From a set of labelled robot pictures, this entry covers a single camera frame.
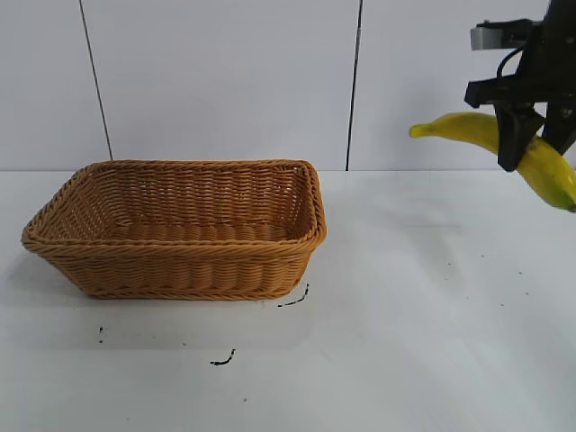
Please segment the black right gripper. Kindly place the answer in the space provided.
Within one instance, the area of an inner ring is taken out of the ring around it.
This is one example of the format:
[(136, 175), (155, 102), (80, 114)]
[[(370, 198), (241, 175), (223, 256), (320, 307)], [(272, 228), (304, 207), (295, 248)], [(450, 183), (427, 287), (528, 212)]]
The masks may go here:
[[(544, 124), (543, 139), (559, 154), (575, 142), (575, 3), (551, 1), (540, 20), (484, 21), (470, 30), (473, 50), (514, 49), (516, 72), (468, 83), (464, 100), (473, 108), (496, 104), (498, 163), (518, 168), (527, 145)], [(544, 117), (533, 103), (549, 102)]]

